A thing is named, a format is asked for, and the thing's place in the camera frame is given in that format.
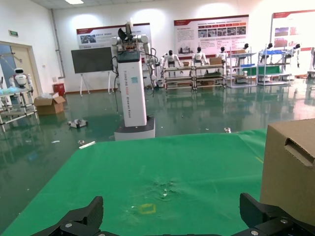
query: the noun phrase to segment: green floor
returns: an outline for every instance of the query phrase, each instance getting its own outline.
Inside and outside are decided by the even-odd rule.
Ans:
[[[156,118],[156,136],[221,133],[266,128],[270,122],[315,118],[315,95],[300,80],[291,87],[175,90],[146,97]],[[107,93],[68,95],[65,113],[20,120],[0,134],[0,233],[23,211],[43,186],[78,149],[77,142],[113,141],[122,119],[121,100]],[[69,129],[66,122],[84,118],[89,127]]]

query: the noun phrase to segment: screen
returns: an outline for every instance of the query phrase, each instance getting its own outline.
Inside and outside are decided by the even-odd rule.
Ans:
[[[73,50],[71,53],[76,74],[112,70],[110,47]]]

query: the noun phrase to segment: white wall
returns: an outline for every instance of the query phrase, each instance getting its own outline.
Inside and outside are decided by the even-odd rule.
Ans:
[[[0,0],[0,16],[0,41],[32,46],[38,89],[52,92],[52,78],[61,74],[49,10],[30,0]],[[8,30],[17,31],[19,37],[9,36]]]
[[[151,24],[152,46],[158,55],[174,47],[173,21],[249,14],[249,43],[260,50],[270,38],[274,12],[315,9],[314,0],[166,0],[120,5],[56,10],[56,23],[66,73],[66,90],[79,90],[79,75],[74,74],[71,50],[78,49],[76,29],[134,23]],[[89,73],[93,89],[107,88],[107,73]]]

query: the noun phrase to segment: workbench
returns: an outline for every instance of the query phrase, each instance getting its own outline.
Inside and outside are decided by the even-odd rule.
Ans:
[[[95,196],[104,198],[100,228],[118,235],[232,235],[247,228],[240,193],[259,200],[265,138],[253,130],[77,150],[3,236],[34,234]]]

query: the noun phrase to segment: poster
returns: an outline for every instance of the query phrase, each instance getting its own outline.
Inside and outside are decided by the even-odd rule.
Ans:
[[[248,37],[248,15],[174,21],[175,48],[180,59],[191,58],[200,46],[206,56],[243,48]]]
[[[118,37],[119,28],[126,31],[125,25],[77,29],[79,49],[111,47],[110,39]],[[145,34],[151,43],[150,23],[134,24],[131,30],[133,35]]]
[[[310,69],[311,47],[315,47],[315,31],[310,19],[315,19],[315,10],[273,13],[270,41],[275,49],[292,48],[301,45],[299,54],[300,68],[296,57],[292,58],[292,74],[304,75]]]

